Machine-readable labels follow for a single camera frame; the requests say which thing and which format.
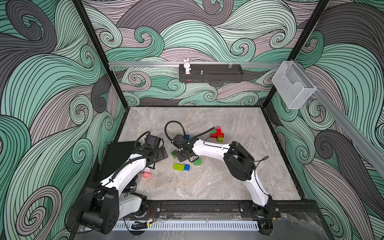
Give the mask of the lime long lego brick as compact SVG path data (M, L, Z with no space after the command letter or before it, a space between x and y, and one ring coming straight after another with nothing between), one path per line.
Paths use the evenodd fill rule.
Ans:
M173 169L177 171L184 171L185 165L174 163Z

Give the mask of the long red lego brick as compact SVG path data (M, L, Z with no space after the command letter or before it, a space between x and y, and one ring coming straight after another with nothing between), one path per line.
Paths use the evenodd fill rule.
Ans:
M218 137L224 138L224 136L225 134L222 132L222 130L216 130L214 134L210 135L211 138L218 138Z

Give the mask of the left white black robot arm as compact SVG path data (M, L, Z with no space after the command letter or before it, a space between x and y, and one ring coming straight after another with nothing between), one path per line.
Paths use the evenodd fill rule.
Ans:
M99 182L90 183L80 197L80 225L108 234L119 219L133 214L147 214L147 197L137 193L126 193L130 182L146 168L154 169L157 162L168 157L164 140L149 131L141 136L144 143L135 142L135 148L127 160L112 174Z

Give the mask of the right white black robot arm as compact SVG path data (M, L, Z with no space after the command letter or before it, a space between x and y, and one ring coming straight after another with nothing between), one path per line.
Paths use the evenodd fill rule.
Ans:
M231 175L245 184L251 195L255 214L261 219L272 220L281 216L275 201L258 177L256 163L261 161L256 161L240 143L208 143L199 138L187 140L181 135L176 135L171 143L178 149L177 158L180 162L193 157L209 157L224 162Z

